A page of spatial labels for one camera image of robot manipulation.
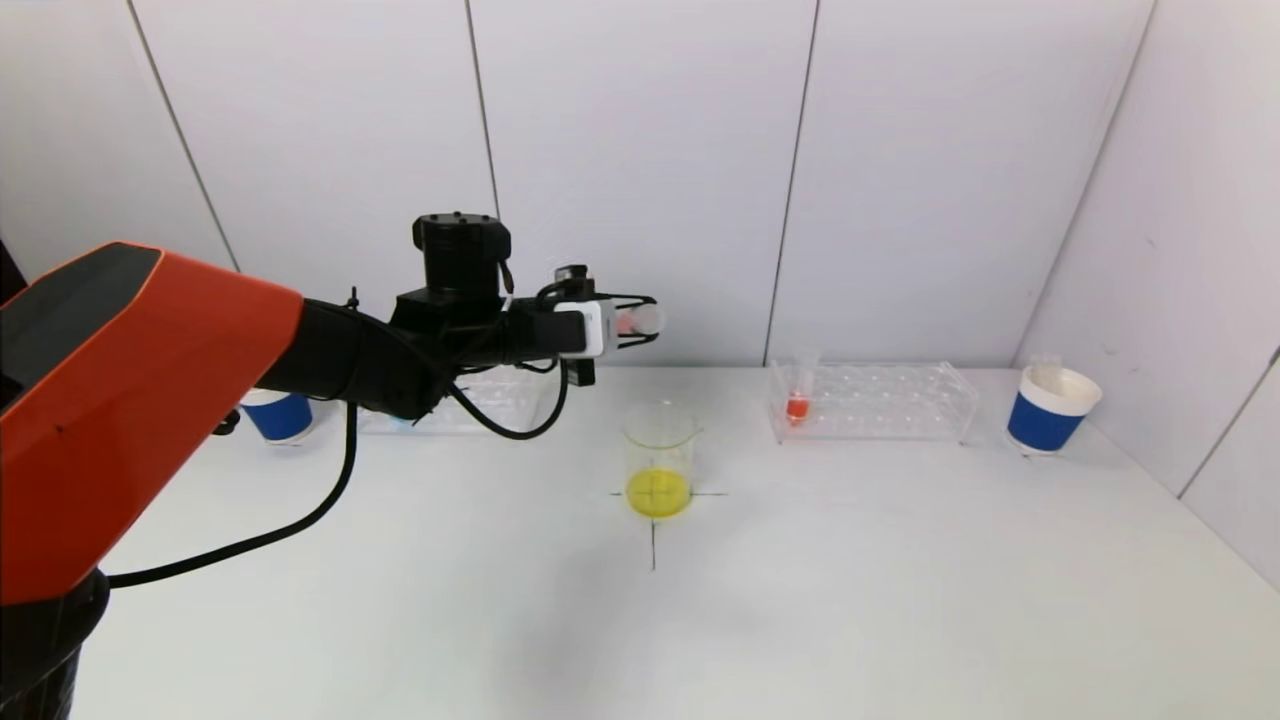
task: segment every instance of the black cross mark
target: black cross mark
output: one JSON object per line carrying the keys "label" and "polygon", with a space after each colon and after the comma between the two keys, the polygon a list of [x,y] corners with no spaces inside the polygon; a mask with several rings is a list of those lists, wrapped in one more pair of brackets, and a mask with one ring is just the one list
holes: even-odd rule
{"label": "black cross mark", "polygon": [[[611,492],[613,497],[622,497],[621,492]],[[653,497],[653,489],[650,488],[648,493]],[[728,497],[727,492],[690,492],[689,497]],[[653,573],[658,569],[658,520],[654,518],[649,519],[649,571]]]}

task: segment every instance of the white wall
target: white wall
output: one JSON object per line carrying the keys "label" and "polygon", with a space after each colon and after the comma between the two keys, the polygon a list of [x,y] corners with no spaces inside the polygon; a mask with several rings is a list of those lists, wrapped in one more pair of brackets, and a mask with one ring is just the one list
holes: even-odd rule
{"label": "white wall", "polygon": [[1183,501],[1280,589],[1280,369],[1271,368]]}
{"label": "white wall", "polygon": [[1280,3],[1161,0],[1019,360],[1185,487],[1280,345]]}
{"label": "white wall", "polygon": [[241,269],[390,316],[410,228],[493,213],[462,0],[138,0]]}
{"label": "white wall", "polygon": [[771,355],[1007,365],[1149,6],[823,3]]}
{"label": "white wall", "polygon": [[564,263],[655,296],[622,363],[764,355],[813,0],[476,0],[522,292]]}
{"label": "white wall", "polygon": [[232,265],[123,1],[0,3],[0,238],[28,281],[113,240]]}

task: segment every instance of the beaker rim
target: beaker rim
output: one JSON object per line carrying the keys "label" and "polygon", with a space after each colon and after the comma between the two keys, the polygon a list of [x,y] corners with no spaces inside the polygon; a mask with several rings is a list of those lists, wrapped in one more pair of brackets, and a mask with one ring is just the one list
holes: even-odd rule
{"label": "beaker rim", "polygon": [[[644,414],[654,411],[677,413],[680,420],[687,423],[689,425],[687,432],[682,432],[680,439],[675,442],[653,442],[652,439],[645,441],[644,438],[637,437],[641,433],[637,432],[637,429],[632,425],[641,421]],[[654,400],[650,402],[641,402],[640,405],[631,407],[631,410],[627,411],[626,418],[622,421],[622,437],[627,438],[627,442],[630,442],[631,445],[635,445],[636,447],[641,447],[644,450],[673,450],[682,445],[687,445],[701,432],[703,427],[701,423],[698,420],[698,418],[687,409],[685,409],[685,406],[672,400]]]}

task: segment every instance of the yellow liquid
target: yellow liquid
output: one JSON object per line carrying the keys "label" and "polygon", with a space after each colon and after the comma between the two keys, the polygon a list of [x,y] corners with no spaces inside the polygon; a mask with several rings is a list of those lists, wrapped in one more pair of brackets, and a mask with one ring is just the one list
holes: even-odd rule
{"label": "yellow liquid", "polygon": [[646,518],[671,518],[689,505],[685,477],[666,468],[645,468],[627,480],[627,502]]}

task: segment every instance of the glass beaker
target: glass beaker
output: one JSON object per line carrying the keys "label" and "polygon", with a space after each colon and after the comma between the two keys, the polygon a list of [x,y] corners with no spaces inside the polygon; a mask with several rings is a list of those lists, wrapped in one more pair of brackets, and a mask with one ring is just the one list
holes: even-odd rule
{"label": "glass beaker", "polygon": [[646,518],[671,518],[689,505],[694,438],[701,432],[691,413],[669,400],[627,413],[627,487],[631,509]]}

